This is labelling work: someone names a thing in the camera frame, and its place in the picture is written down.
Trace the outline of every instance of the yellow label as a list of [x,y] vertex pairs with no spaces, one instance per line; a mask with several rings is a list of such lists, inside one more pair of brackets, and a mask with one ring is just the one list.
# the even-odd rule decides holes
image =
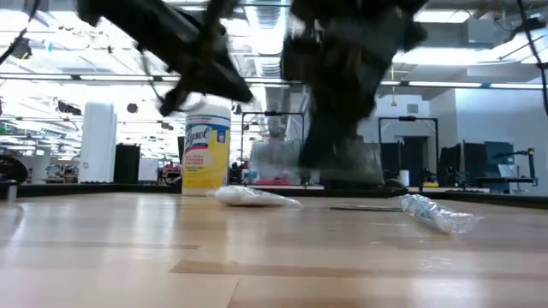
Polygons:
[[224,118],[188,120],[182,166],[183,189],[216,189],[226,185],[230,130]]

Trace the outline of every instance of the plastic bag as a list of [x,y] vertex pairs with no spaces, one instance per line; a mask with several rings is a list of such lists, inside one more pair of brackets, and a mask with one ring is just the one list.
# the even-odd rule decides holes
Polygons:
[[407,194],[398,198],[403,212],[445,234],[467,232],[482,218],[454,211],[419,194]]
[[211,195],[227,205],[302,207],[297,200],[242,186],[219,187]]

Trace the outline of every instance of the crumpled plastic bag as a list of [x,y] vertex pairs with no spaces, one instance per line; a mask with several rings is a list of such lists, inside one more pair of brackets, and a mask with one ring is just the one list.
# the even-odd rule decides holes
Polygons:
[[290,206],[302,207],[302,203],[270,192],[242,186],[219,187],[211,196],[218,202],[237,206]]

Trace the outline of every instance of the lysol logo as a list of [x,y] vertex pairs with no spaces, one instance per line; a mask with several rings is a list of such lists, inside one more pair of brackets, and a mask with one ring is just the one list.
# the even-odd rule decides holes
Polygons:
[[185,140],[185,153],[192,150],[207,149],[210,135],[211,127],[196,126],[189,128]]

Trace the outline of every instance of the wooden surface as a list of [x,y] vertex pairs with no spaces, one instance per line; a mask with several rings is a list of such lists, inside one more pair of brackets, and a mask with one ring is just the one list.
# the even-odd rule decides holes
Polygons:
[[463,204],[470,234],[402,213],[93,194],[0,205],[6,308],[548,307],[548,212]]

